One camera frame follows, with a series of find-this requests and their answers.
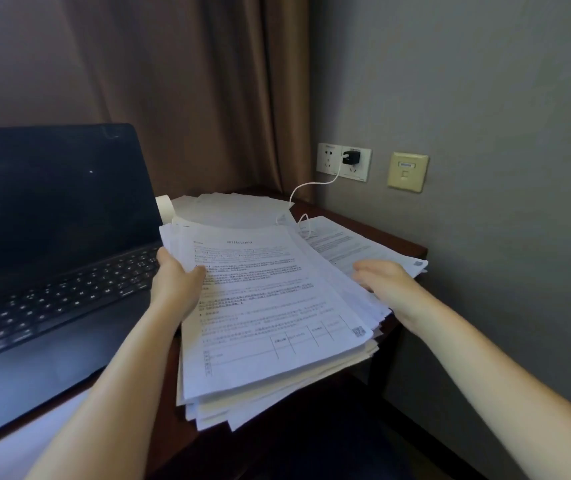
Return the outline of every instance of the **cylindrical white object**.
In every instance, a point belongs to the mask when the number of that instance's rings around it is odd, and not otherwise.
[[[172,201],[167,195],[162,195],[157,197],[157,206],[163,224],[170,224],[172,218],[174,218],[174,206],[172,206]]]

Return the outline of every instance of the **hand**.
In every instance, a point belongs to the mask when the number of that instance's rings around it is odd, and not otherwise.
[[[441,302],[430,295],[405,272],[403,266],[391,261],[366,259],[353,265],[353,279],[389,306],[399,321],[412,333],[421,335],[422,319]]]
[[[183,321],[198,303],[205,268],[196,266],[186,273],[165,248],[159,248],[157,261],[159,270],[152,280],[150,307],[160,307]]]

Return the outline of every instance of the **curtain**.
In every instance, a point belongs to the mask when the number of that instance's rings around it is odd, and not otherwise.
[[[308,0],[0,0],[0,126],[131,123],[157,195],[290,192],[308,57]]]

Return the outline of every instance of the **person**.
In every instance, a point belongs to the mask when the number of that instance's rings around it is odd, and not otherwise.
[[[196,306],[205,276],[164,248],[150,307],[29,480],[142,479],[170,343]],[[531,479],[571,479],[571,403],[512,361],[481,332],[392,262],[354,264],[354,279],[422,339]]]

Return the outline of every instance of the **stack of paper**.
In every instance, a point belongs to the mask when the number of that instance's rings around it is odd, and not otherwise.
[[[177,381],[177,405],[199,430],[225,421],[234,430],[377,350],[373,330],[390,311],[348,277],[354,261],[393,259],[414,275],[427,265],[322,217],[301,231],[280,200],[208,194],[173,204],[165,247],[186,269],[208,270],[182,324]]]

